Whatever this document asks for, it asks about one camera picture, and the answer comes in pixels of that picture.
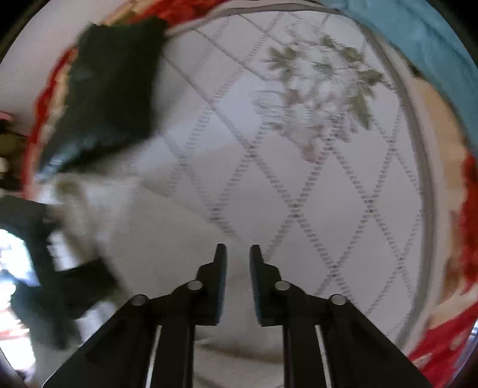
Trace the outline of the white fuzzy sweater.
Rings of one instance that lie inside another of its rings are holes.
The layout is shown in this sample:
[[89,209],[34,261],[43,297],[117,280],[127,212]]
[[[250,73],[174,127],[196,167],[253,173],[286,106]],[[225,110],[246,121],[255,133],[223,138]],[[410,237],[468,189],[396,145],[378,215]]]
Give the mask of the white fuzzy sweater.
[[41,188],[39,200],[62,224],[73,262],[101,255],[129,296],[172,292],[226,245],[223,315],[217,327],[196,331],[194,385],[282,386],[281,331],[258,325],[246,242],[135,177],[60,175]]

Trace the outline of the white quilted floral sheet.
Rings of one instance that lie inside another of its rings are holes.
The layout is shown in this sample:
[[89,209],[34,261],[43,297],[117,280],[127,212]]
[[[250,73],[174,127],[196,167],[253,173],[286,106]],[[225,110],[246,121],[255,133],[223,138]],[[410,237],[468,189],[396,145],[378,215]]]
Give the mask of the white quilted floral sheet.
[[378,41],[327,10],[213,19],[172,37],[150,187],[403,345],[431,255],[420,125]]

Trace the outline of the black garment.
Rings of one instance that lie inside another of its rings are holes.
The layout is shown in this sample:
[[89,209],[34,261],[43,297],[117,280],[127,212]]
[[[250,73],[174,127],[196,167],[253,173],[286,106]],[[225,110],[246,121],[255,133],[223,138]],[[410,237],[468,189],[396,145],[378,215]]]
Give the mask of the black garment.
[[77,42],[66,110],[44,146],[36,178],[85,167],[153,132],[153,82],[166,23],[92,24]]

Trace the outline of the light blue puffy jacket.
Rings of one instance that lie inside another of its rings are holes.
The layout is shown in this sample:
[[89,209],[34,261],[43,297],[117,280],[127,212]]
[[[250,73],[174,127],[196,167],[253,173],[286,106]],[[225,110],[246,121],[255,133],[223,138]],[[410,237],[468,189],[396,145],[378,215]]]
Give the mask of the light blue puffy jacket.
[[323,1],[382,34],[453,105],[477,147],[477,65],[446,20],[427,1]]

